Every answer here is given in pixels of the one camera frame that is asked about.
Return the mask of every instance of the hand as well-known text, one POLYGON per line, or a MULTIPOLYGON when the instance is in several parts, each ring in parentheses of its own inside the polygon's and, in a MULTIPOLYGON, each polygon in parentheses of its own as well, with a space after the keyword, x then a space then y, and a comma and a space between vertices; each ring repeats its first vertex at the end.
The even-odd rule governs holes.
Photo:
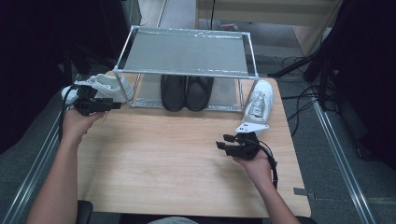
POLYGON ((272 185, 271 165, 267 155, 262 150, 252 160, 248 161, 236 157, 233 157, 233 160, 245 168, 248 177, 256 187, 272 185))
POLYGON ((82 140, 82 136, 87 133, 92 124, 104 115, 105 113, 102 112, 89 116, 82 116, 76 109, 67 110, 64 114, 62 139, 79 144, 82 140))

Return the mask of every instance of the metal frame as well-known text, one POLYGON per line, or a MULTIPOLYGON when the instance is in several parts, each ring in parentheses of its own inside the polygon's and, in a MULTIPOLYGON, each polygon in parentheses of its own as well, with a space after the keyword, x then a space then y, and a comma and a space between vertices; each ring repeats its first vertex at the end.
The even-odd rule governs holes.
MULTIPOLYGON (((128 104, 129 107, 133 108, 133 107, 160 107, 161 106, 145 106, 145 105, 137 105, 134 104, 134 98, 135 98, 135 93, 138 87, 138 84, 140 82, 140 78, 141 75, 143 74, 142 71, 139 70, 129 70, 129 69, 124 69, 123 66, 121 65, 121 62, 123 60, 126 60, 129 55, 125 55, 127 52, 127 48, 128 45, 132 45, 134 43, 134 38, 139 30, 140 26, 131 26, 131 31, 128 34, 127 40, 124 44, 124 47, 122 49, 121 52, 121 56, 116 64, 116 66, 113 69, 113 73, 115 75, 115 77, 117 78, 117 81, 119 82, 120 86, 121 86, 121 90, 122 90, 122 94, 124 95, 124 98, 128 104), (126 91, 124 89, 124 87, 122 86, 122 83, 120 82, 120 75, 119 73, 136 73, 137 75, 137 79, 135 81, 134 84, 134 94, 132 99, 128 99, 127 95, 126 95, 126 91)), ((178 29, 179 31, 187 31, 190 32, 192 30, 188 30, 188 29, 178 29)), ((243 96, 243 91, 242 91, 242 84, 240 79, 253 79, 254 80, 254 85, 257 83, 257 81, 260 79, 259 78, 259 74, 257 73, 257 67, 256 67, 256 63, 255 63, 255 58, 254 58, 254 53, 253 53, 253 47, 252 47, 252 43, 251 43, 251 38, 250 38, 250 33, 241 33, 243 38, 244 38, 244 45, 246 48, 246 45, 248 45, 249 47, 249 51, 251 53, 251 58, 253 61, 253 73, 247 73, 247 74, 251 74, 253 76, 246 76, 246 77, 236 77, 236 76, 225 76, 225 75, 213 75, 213 74, 194 74, 194 73, 189 73, 187 74, 187 76, 204 76, 204 77, 227 77, 227 78, 236 78, 238 79, 238 89, 239 89, 239 108, 233 108, 233 106, 217 106, 217 105, 209 105, 208 108, 206 108, 205 110, 211 110, 211 111, 227 111, 227 112, 244 112, 245 110, 245 104, 248 102, 251 93, 253 92, 253 88, 250 89, 250 92, 248 94, 247 100, 244 101, 244 96, 243 96)), ((158 71, 156 72, 150 72, 150 71, 145 71, 144 74, 152 74, 152 75, 179 75, 179 76, 186 76, 186 74, 182 73, 182 72, 178 72, 178 71, 161 71, 161 73, 159 73, 158 71)))
POLYGON ((38 151, 37 157, 29 170, 29 173, 24 178, 18 192, 12 202, 12 205, 9 207, 6 216, 4 217, 2 223, 3 224, 12 224, 12 223, 20 223, 21 214, 23 212, 24 207, 29 202, 30 196, 35 190, 35 185, 37 184, 41 174, 44 171, 44 167, 50 159, 50 155, 56 150, 55 146, 58 143, 57 132, 59 130, 58 122, 60 119, 61 113, 58 114, 58 117, 54 121, 49 134, 43 146, 38 151))
POLYGON ((349 165, 347 157, 340 142, 338 141, 337 135, 334 132, 332 123, 330 122, 327 113, 321 109, 318 102, 314 103, 314 108, 317 112, 317 116, 320 124, 322 125, 323 131, 325 132, 329 141, 332 154, 334 155, 335 161, 337 162, 338 168, 340 169, 340 173, 346 182, 346 188, 348 189, 352 202, 355 204, 356 211, 361 218, 361 223, 376 223, 370 206, 367 203, 366 197, 364 196, 361 186, 349 165))

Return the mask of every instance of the wire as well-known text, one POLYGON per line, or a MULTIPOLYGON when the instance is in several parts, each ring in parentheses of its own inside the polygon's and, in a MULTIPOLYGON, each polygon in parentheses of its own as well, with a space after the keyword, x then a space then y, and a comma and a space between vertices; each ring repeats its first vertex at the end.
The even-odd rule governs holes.
POLYGON ((305 111, 306 109, 308 109, 311 105, 313 105, 314 102, 316 102, 316 101, 318 100, 318 97, 316 97, 315 99, 311 100, 310 102, 308 102, 307 104, 303 105, 302 107, 300 107, 300 100, 301 100, 303 97, 306 96, 305 93, 306 93, 307 91, 309 91, 309 90, 311 90, 311 89, 314 89, 314 88, 317 88, 317 87, 318 87, 318 86, 310 86, 310 87, 306 88, 305 90, 303 90, 303 92, 301 92, 300 95, 298 95, 298 96, 296 97, 296 98, 297 98, 296 112, 288 117, 288 122, 291 121, 292 119, 296 118, 294 129, 293 129, 293 131, 291 132, 291 137, 293 137, 293 136, 296 134, 296 132, 297 132, 297 130, 298 130, 298 128, 299 128, 299 125, 300 125, 300 113, 301 113, 302 111, 305 111))
POLYGON ((205 0, 205 21, 206 21, 206 27, 208 30, 210 30, 209 23, 207 22, 207 4, 205 0))
POLYGON ((66 94, 64 95, 64 99, 62 101, 62 105, 61 105, 61 117, 59 119, 59 130, 58 130, 58 139, 59 141, 62 140, 62 135, 63 135, 63 128, 64 128, 64 112, 67 110, 67 108, 70 105, 66 104, 66 100, 67 100, 67 96, 69 96, 70 91, 72 90, 80 90, 79 85, 71 85, 69 90, 67 90, 66 94))
MULTIPOLYGON (((306 58, 306 57, 298 57, 298 56, 289 56, 289 57, 286 57, 286 58, 284 58, 284 59, 282 60, 282 62, 280 63, 280 66, 282 67, 282 69, 285 69, 285 61, 288 60, 288 59, 291 59, 291 58, 294 58, 294 62, 293 62, 293 63, 296 63, 297 60, 299 60, 299 59, 304 59, 304 58, 306 58)), ((302 75, 303 73, 305 73, 305 71, 302 71, 302 70, 300 69, 300 67, 298 67, 297 70, 298 70, 299 72, 301 72, 301 75, 302 75)))
POLYGON ((265 147, 263 147, 263 146, 261 146, 261 145, 259 144, 260 148, 264 151, 264 153, 265 153, 265 154, 267 155, 267 157, 268 157, 268 161, 270 162, 271 169, 272 169, 272 171, 273 171, 273 185, 274 185, 275 189, 277 189, 277 182, 278 182, 278 180, 279 180, 278 177, 277 177, 277 170, 276 170, 277 162, 276 162, 276 160, 275 160, 275 158, 274 158, 274 155, 273 155, 273 153, 272 153, 271 148, 268 147, 268 145, 265 144, 263 141, 259 141, 259 142, 262 143, 263 145, 265 145, 265 147))
POLYGON ((298 95, 298 96, 283 96, 283 97, 281 97, 281 99, 282 100, 290 100, 290 99, 296 99, 299 97, 315 97, 315 96, 318 96, 318 94, 317 93, 306 93, 306 94, 298 95))
POLYGON ((143 23, 140 22, 140 24, 139 24, 140 26, 146 25, 146 24, 148 23, 148 21, 149 21, 148 18, 147 18, 147 17, 144 17, 144 16, 142 16, 142 19, 145 19, 145 22, 143 22, 143 23))
POLYGON ((210 18, 210 30, 213 30, 213 14, 215 13, 215 4, 216 4, 216 0, 213 0, 212 16, 210 18))

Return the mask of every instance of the sneaker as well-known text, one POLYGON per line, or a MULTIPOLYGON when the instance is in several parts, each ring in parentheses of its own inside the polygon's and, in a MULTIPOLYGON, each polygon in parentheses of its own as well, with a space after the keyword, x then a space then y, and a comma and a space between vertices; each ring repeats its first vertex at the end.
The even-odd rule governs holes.
POLYGON ((260 80, 254 87, 249 102, 245 109, 242 124, 235 129, 237 133, 255 132, 260 135, 263 130, 268 129, 266 124, 274 103, 274 93, 268 81, 260 80))
MULTIPOLYGON (((131 100, 134 96, 134 89, 131 84, 126 80, 123 75, 120 75, 120 81, 123 88, 125 89, 128 100, 131 100)), ((112 98, 113 102, 125 103, 125 97, 120 88, 119 82, 116 77, 110 77, 104 74, 99 74, 97 76, 92 76, 85 81, 76 81, 76 85, 80 86, 91 86, 98 90, 95 98, 112 98)), ((64 98, 70 87, 66 87, 62 90, 62 98, 64 98)), ((71 105, 77 100, 77 90, 71 90, 67 95, 66 104, 71 105)))

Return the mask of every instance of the cable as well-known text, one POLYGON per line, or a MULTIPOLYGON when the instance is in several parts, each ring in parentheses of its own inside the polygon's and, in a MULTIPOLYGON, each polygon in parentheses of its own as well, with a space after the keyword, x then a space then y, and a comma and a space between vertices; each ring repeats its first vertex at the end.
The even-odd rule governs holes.
MULTIPOLYGON (((293 63, 296 63, 297 60, 299 60, 299 59, 305 59, 306 57, 298 57, 298 56, 289 56, 289 57, 286 57, 286 58, 284 58, 284 59, 282 60, 282 62, 280 63, 280 66, 282 67, 282 69, 285 69, 285 61, 288 60, 288 59, 291 59, 291 58, 294 58, 294 62, 293 62, 293 63)), ((297 70, 298 70, 299 72, 301 72, 301 75, 305 72, 305 71, 302 71, 302 70, 300 69, 300 67, 298 67, 297 70)))
POLYGON ((149 21, 148 18, 147 18, 147 17, 144 17, 144 16, 142 16, 142 19, 145 19, 145 22, 143 22, 143 23, 140 22, 140 24, 139 24, 140 26, 146 25, 146 24, 148 23, 148 21, 149 21))
POLYGON ((268 147, 268 145, 265 144, 263 141, 259 141, 259 142, 262 143, 263 145, 265 145, 265 147, 263 147, 259 144, 260 148, 265 152, 265 154, 268 157, 268 161, 270 162, 270 165, 271 165, 271 170, 273 171, 273 185, 274 185, 275 189, 277 189, 277 182, 279 180, 277 177, 277 170, 276 170, 277 162, 275 161, 275 158, 274 158, 271 148, 268 147))
POLYGON ((60 118, 59 118, 59 124, 58 124, 58 126, 59 126, 58 139, 59 139, 59 141, 62 140, 62 135, 63 135, 64 112, 65 112, 65 111, 67 110, 67 108, 70 106, 70 105, 67 105, 67 104, 66 104, 67 96, 69 95, 70 91, 72 91, 72 90, 78 90, 78 91, 79 91, 79 90, 80 90, 79 85, 71 85, 70 88, 69 88, 69 90, 67 90, 66 94, 64 95, 64 99, 63 99, 62 105, 61 105, 61 116, 60 116, 60 118))
POLYGON ((207 4, 206 4, 206 0, 204 1, 205 2, 205 21, 206 21, 206 27, 207 27, 207 29, 208 30, 210 30, 210 26, 209 26, 209 23, 207 22, 207 4))
POLYGON ((303 75, 304 75, 305 71, 302 71, 300 69, 300 67, 306 65, 307 63, 320 63, 320 62, 314 62, 313 59, 317 58, 317 56, 318 56, 317 53, 322 48, 322 42, 323 42, 323 34, 320 36, 319 45, 315 48, 315 50, 310 55, 303 56, 303 57, 289 56, 289 57, 287 57, 287 58, 282 60, 282 62, 281 62, 282 69, 280 71, 277 71, 275 73, 267 74, 267 76, 268 77, 282 77, 282 76, 284 76, 286 74, 294 75, 292 73, 292 71, 294 71, 294 70, 298 70, 298 71, 302 72, 303 75), (294 57, 295 57, 294 63, 285 68, 284 65, 283 65, 284 62, 287 59, 294 58, 294 57))
POLYGON ((296 121, 295 121, 296 124, 295 124, 294 130, 291 132, 291 137, 293 137, 298 130, 298 127, 300 124, 300 112, 308 109, 311 105, 313 105, 314 102, 316 102, 318 100, 318 97, 316 97, 314 100, 308 102, 307 104, 303 105, 301 108, 300 108, 300 100, 303 97, 305 97, 306 91, 309 91, 309 90, 311 90, 313 88, 317 88, 317 87, 318 86, 310 86, 310 87, 306 88, 305 90, 303 90, 303 92, 301 92, 300 95, 297 96, 296 112, 288 117, 288 122, 291 121, 292 119, 296 118, 296 121))
POLYGON ((301 95, 298 95, 298 96, 283 96, 280 99, 282 99, 282 100, 290 100, 290 99, 296 99, 296 98, 299 98, 299 97, 314 97, 314 96, 318 96, 318 94, 317 93, 306 93, 303 96, 301 96, 301 95))
POLYGON ((215 13, 215 4, 216 4, 216 0, 213 0, 212 16, 210 18, 210 30, 213 30, 213 14, 215 13))

